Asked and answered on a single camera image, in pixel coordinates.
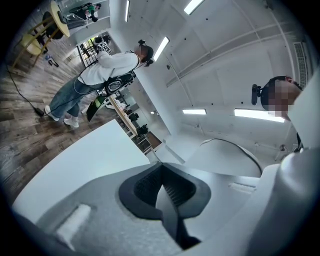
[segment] white sleeve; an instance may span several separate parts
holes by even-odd
[[[138,57],[135,53],[117,53],[109,55],[105,51],[100,51],[98,54],[98,61],[104,68],[117,69],[125,67],[135,67],[138,64]]]

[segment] white long-sleeve shirt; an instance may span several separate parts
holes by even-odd
[[[88,86],[102,84],[109,77],[121,76],[133,70],[140,62],[138,56],[132,52],[121,52],[109,55],[105,51],[98,54],[98,63],[85,69],[78,80]]]

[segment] white sneaker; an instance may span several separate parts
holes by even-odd
[[[68,125],[68,126],[72,126],[74,128],[78,128],[79,127],[79,121],[78,121],[78,117],[71,117],[70,119],[63,119],[63,122]]]
[[[48,117],[51,117],[54,121],[59,121],[59,118],[55,117],[53,114],[51,114],[51,109],[49,106],[44,107],[44,112],[47,114]]]

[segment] rectangular light fixture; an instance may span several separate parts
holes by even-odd
[[[204,0],[191,0],[191,2],[184,8],[186,14],[190,15]]]
[[[264,110],[251,110],[251,109],[239,109],[236,108],[234,110],[234,115],[236,117],[244,117],[244,118],[256,118],[256,119],[263,119],[269,121],[275,121],[284,123],[285,120],[282,117],[273,116],[268,113],[268,111]]]
[[[130,1],[126,1],[126,8],[125,8],[125,22],[128,22],[128,16],[129,16],[129,6],[130,6]]]
[[[156,50],[155,55],[153,57],[154,61],[156,62],[157,59],[159,58],[160,54],[162,53],[162,51],[164,50],[164,48],[167,46],[167,44],[170,42],[168,37],[165,37],[162,40],[162,43],[160,44],[158,50]]]
[[[191,115],[206,115],[207,112],[205,109],[183,109],[184,114],[191,114]]]

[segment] jeans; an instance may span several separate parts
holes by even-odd
[[[86,85],[78,80],[78,76],[71,79],[55,94],[51,103],[51,114],[56,118],[61,118],[66,112],[73,117],[79,115],[79,102],[89,92],[102,89],[103,83]]]

